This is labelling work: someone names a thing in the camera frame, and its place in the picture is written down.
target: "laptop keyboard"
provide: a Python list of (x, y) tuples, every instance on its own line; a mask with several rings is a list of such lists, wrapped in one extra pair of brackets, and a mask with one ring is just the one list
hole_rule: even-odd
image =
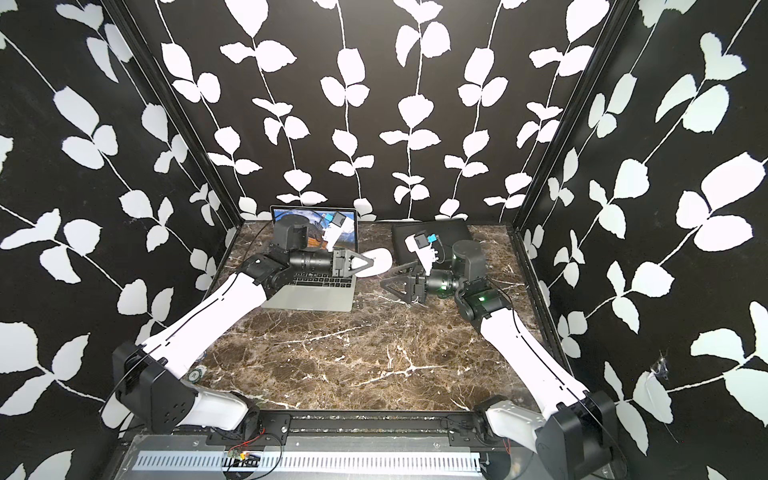
[(330, 275), (301, 275), (296, 276), (290, 285), (332, 286), (338, 288), (351, 288), (351, 278), (341, 278)]

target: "black metal frame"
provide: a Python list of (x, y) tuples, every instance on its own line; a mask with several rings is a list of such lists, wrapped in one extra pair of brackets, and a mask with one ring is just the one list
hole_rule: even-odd
[(637, 0), (617, 0), (614, 3), (603, 30), (595, 42), (592, 58), (581, 74), (574, 93), (565, 106), (565, 112), (563, 113), (558, 132), (547, 146), (541, 163), (534, 173), (533, 181), (528, 187), (528, 194), (525, 196), (523, 204), (520, 206), (512, 223), (507, 226), (509, 239), (522, 267), (525, 288), (531, 298), (534, 314), (546, 344), (545, 347), (548, 348), (552, 358), (563, 365), (571, 374), (573, 371), (560, 344), (560, 337), (557, 333), (554, 318), (544, 302), (541, 291), (538, 289), (536, 272), (531, 260), (528, 258), (528, 254), (525, 252), (522, 231), (526, 227), (526, 221), (533, 211), (538, 196), (541, 192), (545, 191), (549, 174), (565, 149), (566, 142), (576, 125), (577, 119), (581, 116), (582, 111), (587, 108), (587, 101), (592, 94), (594, 85), (603, 71), (608, 57), (616, 45), (619, 34), (624, 29), (624, 25), (627, 23), (636, 3)]
[(184, 109), (181, 107), (173, 90), (171, 90), (170, 84), (165, 78), (160, 65), (157, 64), (154, 56), (151, 54), (147, 42), (139, 31), (128, 6), (125, 5), (124, 0), (102, 0), (101, 3), (107, 9), (107, 13), (133, 52), (139, 68), (147, 79), (150, 88), (154, 90), (160, 103), (165, 108), (170, 122), (178, 130), (184, 142), (187, 143), (190, 154), (203, 171), (203, 175), (206, 177), (211, 190), (215, 191), (221, 200), (227, 216), (235, 227), (242, 226), (244, 220), (240, 217), (240, 211), (234, 199), (225, 188), (216, 168), (208, 160), (208, 155), (200, 138), (195, 133), (192, 123), (190, 123), (187, 114), (184, 113)]
[(594, 85), (603, 71), (608, 57), (616, 45), (619, 38), (619, 34), (624, 29), (624, 25), (629, 19), (637, 0), (615, 0), (615, 3), (611, 7), (611, 11), (608, 13), (608, 19), (605, 21), (604, 27), (598, 36), (597, 41), (594, 43), (594, 50), (592, 57), (590, 58), (587, 67), (582, 72), (579, 80), (574, 88), (571, 98), (565, 105), (563, 118), (560, 121), (560, 125), (557, 133), (552, 141), (549, 142), (547, 150), (544, 152), (544, 156), (541, 159), (541, 163), (538, 165), (536, 172), (534, 173), (533, 180), (528, 186), (528, 194), (525, 196), (522, 205), (518, 209), (517, 215), (515, 215), (512, 221), (512, 229), (514, 231), (520, 231), (525, 226), (525, 221), (531, 214), (538, 196), (544, 191), (552, 168), (560, 155), (562, 154), (567, 139), (571, 136), (571, 131), (576, 125), (576, 120), (581, 116), (581, 112), (587, 107), (587, 100), (592, 95)]

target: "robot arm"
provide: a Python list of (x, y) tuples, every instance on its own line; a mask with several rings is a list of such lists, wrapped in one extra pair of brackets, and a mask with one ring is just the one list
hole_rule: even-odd
[(177, 425), (240, 429), (250, 438), (248, 402), (180, 380), (197, 358), (237, 320), (271, 298), (297, 273), (369, 276), (392, 265), (386, 249), (364, 255), (350, 250), (305, 251), (318, 234), (301, 216), (286, 215), (275, 224), (269, 252), (252, 255), (200, 305), (143, 345), (126, 342), (113, 353), (118, 400), (143, 419), (150, 431), (170, 433)]
[(590, 393), (533, 337), (508, 298), (488, 280), (477, 242), (454, 243), (450, 270), (422, 275), (408, 268), (382, 280), (382, 288), (407, 303), (424, 303), (428, 293), (452, 294), (462, 318), (504, 356), (541, 410), (532, 412), (508, 400), (490, 405), (481, 414), (491, 434), (537, 452), (557, 480), (583, 478), (611, 460), (607, 440), (617, 434), (614, 403), (603, 392)]

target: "black wall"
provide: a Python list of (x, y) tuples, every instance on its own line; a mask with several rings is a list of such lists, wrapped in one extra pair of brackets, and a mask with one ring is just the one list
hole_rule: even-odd
[[(216, 199), (190, 202), (207, 181), (173, 126), (143, 127), (159, 101), (106, 12), (59, 3), (0, 2), (0, 478), (97, 478), (127, 413), (98, 415), (112, 350), (197, 304), (209, 280), (190, 251), (215, 269), (235, 233), (221, 206), (204, 215)], [(170, 201), (165, 227), (125, 211), (141, 216), (142, 193), (158, 220)], [(167, 240), (148, 251), (148, 235)]]
[[(302, 201), (347, 207), (354, 204), (361, 214), (367, 215), (364, 220), (433, 220), (461, 215), (475, 221), (500, 221), (505, 205), (514, 209), (521, 202), (530, 181), (525, 172), (535, 171), (561, 115), (553, 109), (540, 121), (526, 104), (537, 102), (542, 109), (545, 105), (560, 109), (566, 106), (588, 59), (590, 45), (594, 45), (610, 8), (606, 0), (441, 0), (424, 6), (429, 10), (439, 4), (442, 9), (427, 15), (425, 18), (430, 19), (419, 27), (415, 17), (399, 6), (418, 8), (415, 0), (280, 0), (268, 5), (266, 0), (185, 0), (126, 4), (167, 80), (177, 87), (177, 97), (207, 151), (214, 154), (211, 157), (219, 164), (217, 169), (233, 199), (237, 203), (241, 197), (249, 199), (240, 205), (243, 218), (265, 217), (271, 204)], [(242, 7), (249, 12), (243, 14), (245, 28), (233, 14), (239, 11), (239, 5), (248, 5)], [(405, 66), (396, 55), (401, 28), (412, 33), (420, 28), (425, 36), (425, 55), (419, 54), (416, 42), (404, 60)], [(445, 50), (446, 32), (449, 50)], [(419, 34), (413, 34), (415, 41)], [(465, 106), (458, 88), (468, 84), (468, 60), (476, 48), (488, 47), (489, 37), (495, 61), (484, 85), (498, 78), (494, 86), (506, 81), (506, 87), (503, 94), (499, 92), (501, 97), (496, 102), (488, 98), (487, 106), (477, 107), (470, 101), (470, 106)], [(221, 50), (240, 43), (240, 51), (247, 54), (246, 48), (261, 48), (265, 45), (263, 41), (272, 41), (266, 44), (272, 46), (279, 42), (290, 50), (284, 52), (286, 61), (295, 60), (275, 71), (265, 67), (262, 78), (254, 58), (237, 58), (239, 63), (235, 63)], [(337, 55), (344, 46), (357, 49), (364, 64), (364, 78), (348, 78), (350, 84), (369, 89), (358, 107), (345, 103), (343, 96), (336, 101), (341, 106), (334, 106), (321, 87), (321, 79), (326, 77), (335, 78), (325, 80), (328, 82), (343, 82)], [(555, 77), (559, 65), (556, 61), (542, 65), (534, 55), (539, 68), (532, 63), (532, 52), (547, 48), (573, 53), (565, 62), (569, 66), (562, 70), (567, 76)], [(183, 60), (184, 54), (188, 55), (189, 64)], [(174, 63), (178, 59), (183, 60), (184, 68), (169, 71), (169, 63), (181, 65)], [(470, 77), (480, 70), (478, 65), (470, 65)], [(199, 82), (203, 73), (207, 75)], [(200, 99), (190, 79), (203, 87), (207, 97)], [(409, 154), (405, 141), (390, 145), (379, 135), (397, 130), (409, 132), (398, 105), (416, 92), (432, 102), (433, 110), (414, 130), (432, 132), (439, 143)], [(253, 98), (261, 98), (269, 105), (270, 95), (275, 102), (292, 106), (290, 113), (280, 112), (280, 120), (299, 118), (309, 135), (294, 138), (289, 145), (281, 131), (276, 134), (276, 144), (270, 141), (265, 135), (265, 119), (278, 129), (280, 122), (252, 102)], [(545, 128), (538, 143), (534, 134), (518, 146), (518, 133), (528, 122), (534, 129), (539, 124), (544, 128), (553, 123)], [(229, 127), (240, 138), (232, 156), (214, 136), (218, 129), (231, 134)], [(332, 137), (336, 130), (343, 131), (341, 135), (349, 132), (355, 136), (357, 148), (351, 159), (372, 156), (372, 166), (371, 160), (365, 159), (362, 162), (367, 160), (369, 167), (361, 166), (355, 172), (349, 164), (350, 157), (334, 146)], [(487, 145), (471, 158), (472, 162), (481, 163), (466, 170), (447, 168), (446, 156), (460, 157), (461, 160), (454, 159), (457, 167), (461, 167), (457, 161), (466, 160), (462, 145), (473, 131), (488, 133)], [(480, 141), (482, 136), (473, 138)], [(236, 173), (227, 164), (239, 159), (252, 161), (261, 170), (249, 172), (242, 168)], [(305, 180), (289, 184), (283, 175), (291, 170), (308, 175), (298, 174)], [(337, 173), (340, 171), (349, 176)], [(457, 178), (462, 171), (465, 176)], [(413, 185), (421, 187), (412, 187), (411, 196), (406, 182), (393, 177), (395, 173), (401, 177), (419, 176), (421, 180), (414, 179)], [(519, 175), (505, 183), (513, 174)], [(513, 195), (518, 197), (507, 204)]]
[[(656, 23), (650, 3), (663, 4), (639, 2), (554, 168), (538, 172), (548, 186), (522, 233), (576, 377), (617, 400), (631, 477), (759, 478), (768, 5), (667, 2), (677, 9)], [(630, 95), (623, 110), (617, 94)], [(567, 206), (569, 194), (552, 200), (563, 186)]]

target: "laptop screen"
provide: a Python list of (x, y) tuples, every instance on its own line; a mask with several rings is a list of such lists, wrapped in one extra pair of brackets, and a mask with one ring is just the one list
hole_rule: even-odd
[(333, 214), (339, 212), (345, 217), (351, 218), (355, 222), (355, 230), (351, 233), (342, 233), (336, 241), (337, 248), (346, 248), (353, 252), (357, 251), (357, 212), (349, 208), (308, 208), (308, 207), (276, 207), (272, 206), (273, 221), (278, 221), (283, 215), (301, 215), (305, 217), (320, 229), (328, 227)]

